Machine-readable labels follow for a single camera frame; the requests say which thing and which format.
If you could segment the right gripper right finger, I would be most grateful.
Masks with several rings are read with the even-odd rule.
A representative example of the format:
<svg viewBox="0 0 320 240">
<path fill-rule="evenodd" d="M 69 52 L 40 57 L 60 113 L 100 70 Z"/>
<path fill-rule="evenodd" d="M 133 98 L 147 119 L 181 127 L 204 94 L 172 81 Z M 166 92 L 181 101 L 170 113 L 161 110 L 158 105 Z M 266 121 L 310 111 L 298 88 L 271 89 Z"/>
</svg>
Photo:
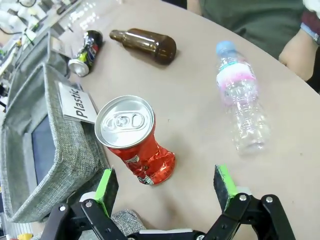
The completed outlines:
<svg viewBox="0 0 320 240">
<path fill-rule="evenodd" d="M 276 195 L 257 199 L 239 191 L 225 165 L 215 166 L 213 187 L 222 213 L 204 234 L 205 240 L 232 240 L 241 225 L 250 225 L 259 240 L 296 238 Z"/>
</svg>

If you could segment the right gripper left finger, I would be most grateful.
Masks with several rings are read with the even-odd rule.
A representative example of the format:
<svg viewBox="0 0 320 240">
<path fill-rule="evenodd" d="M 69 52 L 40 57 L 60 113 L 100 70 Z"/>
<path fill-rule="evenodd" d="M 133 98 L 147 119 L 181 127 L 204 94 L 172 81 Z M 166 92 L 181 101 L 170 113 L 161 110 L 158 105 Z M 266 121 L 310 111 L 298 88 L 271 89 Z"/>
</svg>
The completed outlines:
<svg viewBox="0 0 320 240">
<path fill-rule="evenodd" d="M 93 198 L 73 205 L 58 203 L 42 232 L 42 240 L 78 240 L 83 231 L 92 230 L 100 240 L 126 240 L 111 219 L 119 184 L 115 170 L 106 169 Z"/>
</svg>

